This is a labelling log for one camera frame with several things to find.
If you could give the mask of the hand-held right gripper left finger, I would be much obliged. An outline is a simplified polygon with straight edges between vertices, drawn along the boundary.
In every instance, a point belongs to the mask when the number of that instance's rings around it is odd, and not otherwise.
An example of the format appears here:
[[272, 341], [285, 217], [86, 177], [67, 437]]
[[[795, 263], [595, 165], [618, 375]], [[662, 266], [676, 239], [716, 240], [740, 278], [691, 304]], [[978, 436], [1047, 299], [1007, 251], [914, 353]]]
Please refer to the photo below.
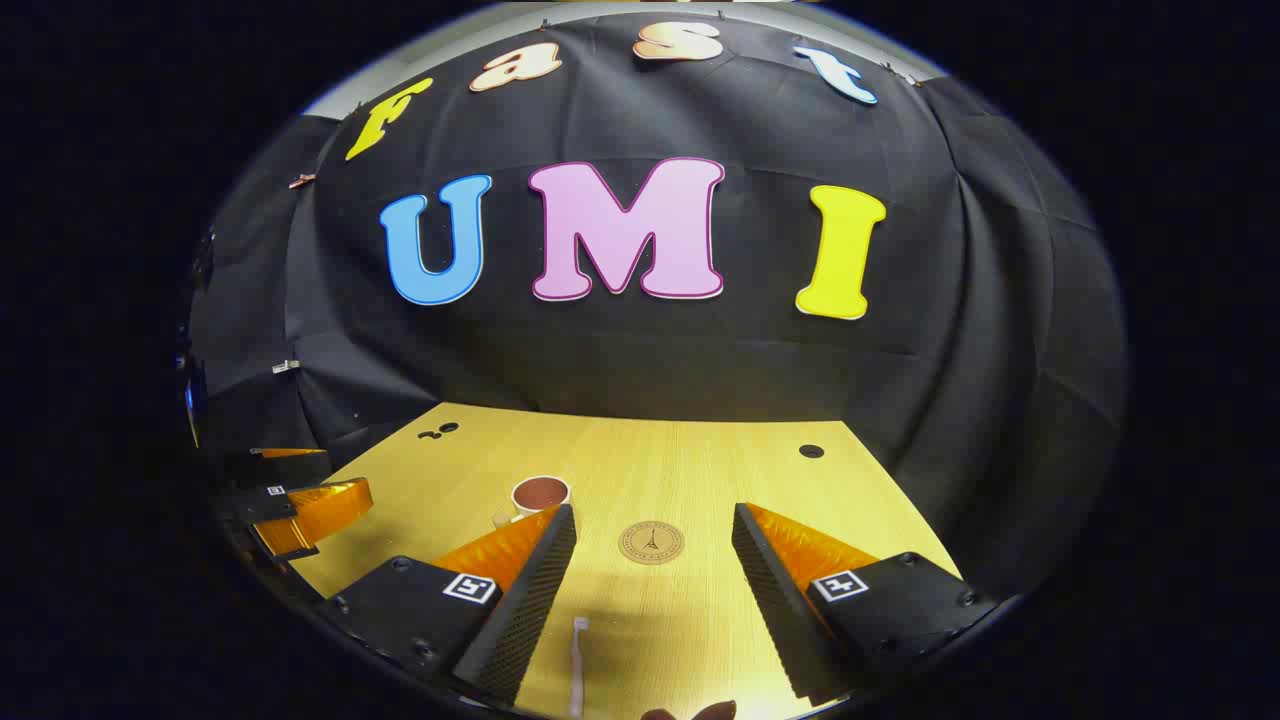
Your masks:
[[561, 503], [435, 562], [397, 555], [317, 606], [338, 635], [415, 685], [511, 707], [577, 539]]

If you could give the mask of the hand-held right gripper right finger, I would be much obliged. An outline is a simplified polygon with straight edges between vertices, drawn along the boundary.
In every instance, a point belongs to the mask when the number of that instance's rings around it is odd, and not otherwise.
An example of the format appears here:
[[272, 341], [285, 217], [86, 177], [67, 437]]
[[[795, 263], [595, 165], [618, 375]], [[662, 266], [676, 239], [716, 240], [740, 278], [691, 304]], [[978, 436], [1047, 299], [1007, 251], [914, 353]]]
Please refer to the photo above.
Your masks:
[[1001, 606], [923, 553], [877, 559], [755, 503], [736, 503], [732, 546], [806, 701], [901, 685]]

